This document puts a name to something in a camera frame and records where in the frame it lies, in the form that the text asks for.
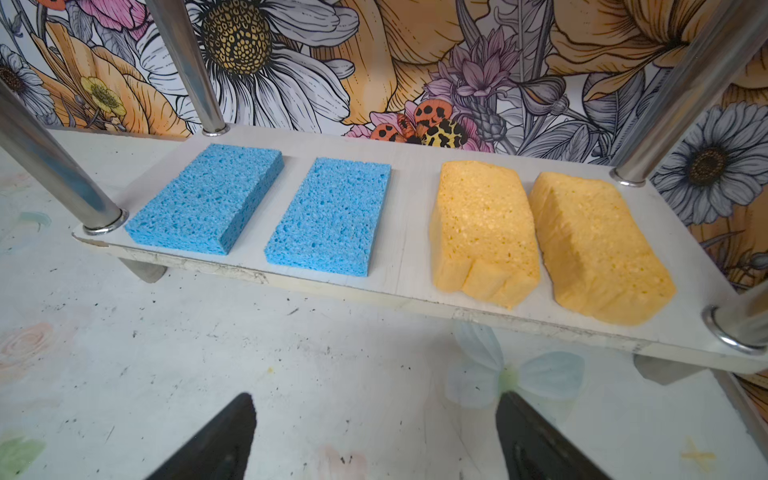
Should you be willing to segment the blue sponge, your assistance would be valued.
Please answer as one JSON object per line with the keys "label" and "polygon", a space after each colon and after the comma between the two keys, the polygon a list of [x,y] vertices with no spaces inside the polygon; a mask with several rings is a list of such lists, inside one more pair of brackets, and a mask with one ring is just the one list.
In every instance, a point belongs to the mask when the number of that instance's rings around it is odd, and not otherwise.
{"label": "blue sponge", "polygon": [[388,164],[316,159],[265,247],[267,262],[366,277],[390,175]]}
{"label": "blue sponge", "polygon": [[126,230],[140,245],[225,256],[283,168],[278,150],[211,144]]}

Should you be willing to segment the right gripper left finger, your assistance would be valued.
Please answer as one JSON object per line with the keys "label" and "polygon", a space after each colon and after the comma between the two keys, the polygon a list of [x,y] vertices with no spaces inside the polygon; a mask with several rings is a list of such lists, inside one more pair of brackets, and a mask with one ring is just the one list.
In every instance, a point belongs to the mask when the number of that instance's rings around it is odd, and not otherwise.
{"label": "right gripper left finger", "polygon": [[148,479],[242,480],[256,428],[252,397],[240,393]]}

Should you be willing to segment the orange sponge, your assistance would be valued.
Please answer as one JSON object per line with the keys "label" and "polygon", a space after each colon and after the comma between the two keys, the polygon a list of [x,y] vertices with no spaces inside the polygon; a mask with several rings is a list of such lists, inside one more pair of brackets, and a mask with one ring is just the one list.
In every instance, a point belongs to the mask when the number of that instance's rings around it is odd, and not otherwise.
{"label": "orange sponge", "polygon": [[605,323],[636,326],[676,295],[669,271],[612,184],[544,172],[529,202],[560,306]]}
{"label": "orange sponge", "polygon": [[428,236],[432,281],[442,292],[513,309],[540,283],[533,214],[512,169],[444,163]]}

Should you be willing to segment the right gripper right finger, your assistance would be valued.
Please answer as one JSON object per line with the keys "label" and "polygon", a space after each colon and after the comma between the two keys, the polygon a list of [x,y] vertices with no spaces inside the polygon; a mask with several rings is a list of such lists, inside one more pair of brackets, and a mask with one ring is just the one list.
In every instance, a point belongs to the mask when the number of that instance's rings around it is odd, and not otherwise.
{"label": "right gripper right finger", "polygon": [[495,424],[509,479],[609,479],[516,392],[501,395]]}

